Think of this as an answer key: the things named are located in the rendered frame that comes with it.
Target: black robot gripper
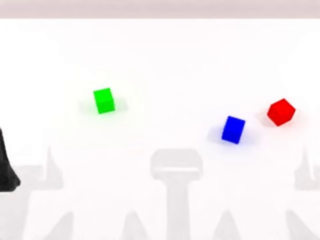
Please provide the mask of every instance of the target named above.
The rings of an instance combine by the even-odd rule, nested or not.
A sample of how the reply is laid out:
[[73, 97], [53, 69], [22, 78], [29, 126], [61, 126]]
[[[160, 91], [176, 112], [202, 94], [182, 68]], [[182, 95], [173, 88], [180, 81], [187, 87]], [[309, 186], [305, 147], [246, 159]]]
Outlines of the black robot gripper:
[[0, 192], [13, 192], [20, 184], [19, 177], [10, 165], [0, 128]]

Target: cube face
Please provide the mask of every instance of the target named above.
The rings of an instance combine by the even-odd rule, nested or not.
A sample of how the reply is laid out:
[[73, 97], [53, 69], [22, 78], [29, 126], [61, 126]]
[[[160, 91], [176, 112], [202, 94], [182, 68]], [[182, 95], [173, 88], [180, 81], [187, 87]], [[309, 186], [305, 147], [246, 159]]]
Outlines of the cube face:
[[234, 144], [238, 144], [240, 142], [245, 123], [246, 121], [242, 119], [228, 116], [223, 129], [222, 139]]
[[115, 101], [110, 88], [100, 89], [93, 92], [95, 104], [99, 114], [115, 110]]
[[283, 98], [270, 106], [267, 116], [275, 125], [281, 126], [293, 118], [295, 111], [296, 109]]

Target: blue block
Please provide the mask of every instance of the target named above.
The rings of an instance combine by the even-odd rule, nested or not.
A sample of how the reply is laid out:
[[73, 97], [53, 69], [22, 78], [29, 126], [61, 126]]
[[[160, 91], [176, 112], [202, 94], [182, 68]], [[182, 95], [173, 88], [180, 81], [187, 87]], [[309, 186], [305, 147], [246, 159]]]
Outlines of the blue block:
[[235, 118], [233, 116], [228, 116], [223, 129], [222, 139], [234, 144], [238, 144], [240, 142], [245, 123], [246, 121], [244, 120]]

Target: green block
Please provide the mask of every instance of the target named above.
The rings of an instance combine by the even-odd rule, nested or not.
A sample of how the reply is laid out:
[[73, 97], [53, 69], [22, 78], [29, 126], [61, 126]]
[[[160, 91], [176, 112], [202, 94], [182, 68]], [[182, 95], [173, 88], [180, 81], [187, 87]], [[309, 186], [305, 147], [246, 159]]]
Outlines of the green block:
[[112, 112], [116, 109], [110, 88], [96, 90], [93, 95], [99, 114]]

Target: colored block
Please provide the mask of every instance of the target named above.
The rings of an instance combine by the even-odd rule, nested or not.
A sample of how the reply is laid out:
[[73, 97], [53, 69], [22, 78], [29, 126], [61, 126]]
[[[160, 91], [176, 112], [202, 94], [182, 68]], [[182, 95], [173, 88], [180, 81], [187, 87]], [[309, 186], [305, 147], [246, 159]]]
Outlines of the colored block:
[[112, 112], [116, 109], [110, 88], [96, 90], [93, 95], [99, 114]]
[[295, 111], [296, 109], [283, 98], [271, 104], [267, 116], [275, 125], [280, 126], [289, 122], [293, 118]]
[[246, 121], [242, 119], [228, 116], [223, 129], [222, 139], [234, 144], [238, 144], [240, 142], [245, 123]]

